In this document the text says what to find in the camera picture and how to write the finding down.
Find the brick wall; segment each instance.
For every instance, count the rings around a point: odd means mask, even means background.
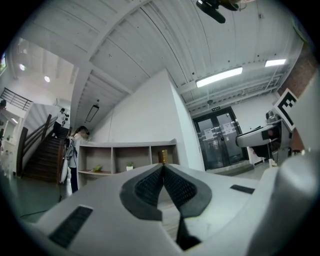
[[[289,88],[289,90],[297,98],[299,98],[309,84],[309,81],[312,79],[313,75],[316,73],[318,65],[319,64],[315,56],[313,55],[308,45],[305,43],[295,66],[278,90],[278,93],[282,95],[285,90]],[[296,129],[293,130],[291,148],[293,150],[305,149]]]

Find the glass door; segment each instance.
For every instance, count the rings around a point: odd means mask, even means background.
[[[241,131],[231,108],[198,117],[194,123],[206,170],[248,159],[246,150],[236,145],[236,137]]]

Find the fluorescent light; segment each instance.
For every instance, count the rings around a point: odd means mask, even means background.
[[[283,64],[285,64],[285,62],[286,62],[285,59],[268,60],[268,61],[265,63],[265,67],[283,65]]]
[[[92,108],[90,109],[89,114],[87,115],[85,121],[87,122],[91,122],[92,119],[94,118],[94,116],[96,115],[96,113],[99,110],[99,106],[98,105],[93,105]]]
[[[222,73],[219,73],[219,74],[214,74],[212,76],[209,76],[207,78],[204,78],[202,80],[197,81],[196,82],[196,86],[199,88],[199,87],[209,85],[211,83],[214,83],[216,81],[219,81],[219,80],[222,80],[222,79],[225,79],[225,78],[229,78],[229,77],[233,77],[233,76],[236,76],[236,75],[240,75],[242,73],[242,70],[243,70],[242,67],[237,67],[235,69],[228,70],[228,71],[225,71],[225,72],[222,72]]]

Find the wooden stair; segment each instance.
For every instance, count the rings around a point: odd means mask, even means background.
[[[23,178],[55,183],[57,181],[58,150],[60,140],[66,138],[69,129],[60,128],[59,138],[50,133],[29,159]]]

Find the person on stairs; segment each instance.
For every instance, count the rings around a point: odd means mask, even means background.
[[[75,130],[74,135],[69,137],[69,148],[65,153],[65,159],[68,161],[68,167],[71,170],[71,188],[72,193],[78,190],[77,180],[77,159],[80,144],[88,139],[89,131],[85,126],[80,126]]]
[[[65,109],[61,108],[60,112],[58,113],[58,118],[56,119],[56,121],[54,122],[54,125],[53,125],[52,137],[55,137],[56,139],[58,139],[59,130],[60,130],[60,127],[61,127],[63,121],[65,120],[65,118],[66,118]]]

